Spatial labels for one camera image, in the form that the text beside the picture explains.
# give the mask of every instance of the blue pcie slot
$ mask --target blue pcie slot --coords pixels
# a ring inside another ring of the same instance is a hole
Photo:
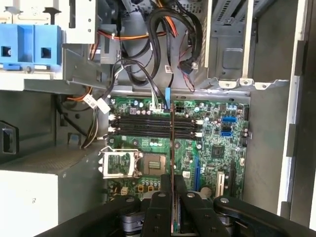
[[[221,132],[222,137],[231,137],[233,135],[232,132]]]
[[[200,170],[201,167],[198,164],[198,157],[195,157],[194,191],[199,191]]]
[[[232,117],[232,116],[227,116],[227,117],[222,117],[222,121],[223,122],[237,122],[237,118]]]

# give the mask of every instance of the label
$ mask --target label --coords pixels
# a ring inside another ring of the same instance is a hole
[[[172,67],[170,67],[169,65],[165,65],[164,69],[165,69],[166,73],[173,73]]]
[[[190,175],[191,175],[191,173],[189,172],[189,171],[183,171],[182,172],[182,176],[183,176],[183,178],[190,178]]]
[[[87,94],[84,98],[83,101],[88,104],[91,108],[95,108],[98,104],[98,102],[92,97],[92,95]]]
[[[104,114],[107,114],[111,110],[110,106],[108,106],[108,104],[102,98],[98,99],[97,106]]]

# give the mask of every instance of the motherboard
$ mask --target motherboard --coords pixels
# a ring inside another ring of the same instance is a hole
[[[172,101],[174,106],[174,172],[188,190],[207,198],[242,197],[249,105],[234,102]],[[137,150],[137,174],[108,179],[108,200],[160,190],[160,176],[170,173],[170,111],[153,109],[151,98],[111,98],[109,115],[112,149]],[[109,156],[108,173],[126,175],[128,153]]]

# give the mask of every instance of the green circuit board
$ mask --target green circuit board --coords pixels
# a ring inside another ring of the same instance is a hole
[[[127,126],[129,132],[125,135],[110,136],[109,145],[114,149],[138,149],[143,157],[138,164],[140,177],[108,180],[108,200],[126,193],[141,199],[144,193],[159,190],[160,175],[170,173],[170,138],[155,137],[159,130],[168,129],[166,124],[170,124],[170,112],[163,108],[151,111],[151,101],[151,98],[123,97],[111,100],[111,114],[129,118],[130,128]],[[188,130],[178,130],[174,146],[175,174],[183,175],[188,190],[200,191],[207,187],[211,190],[209,198],[216,197],[218,193],[220,174],[224,179],[221,182],[223,194],[241,198],[249,105],[212,101],[173,101],[173,104],[179,126],[182,120],[184,124],[188,121],[198,123],[192,125],[191,135],[186,134]],[[152,127],[146,129],[142,122],[140,125],[133,124],[142,121],[140,118],[146,118],[146,121],[152,119],[153,125],[158,127],[151,131]],[[108,166],[109,173],[126,173],[128,158],[109,159]]]

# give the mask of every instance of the sata port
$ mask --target sata port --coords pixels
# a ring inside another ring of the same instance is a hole
[[[233,135],[232,132],[221,132],[222,137],[231,137]]]
[[[232,117],[232,116],[227,116],[227,117],[222,117],[222,121],[223,122],[237,122],[237,118]]]

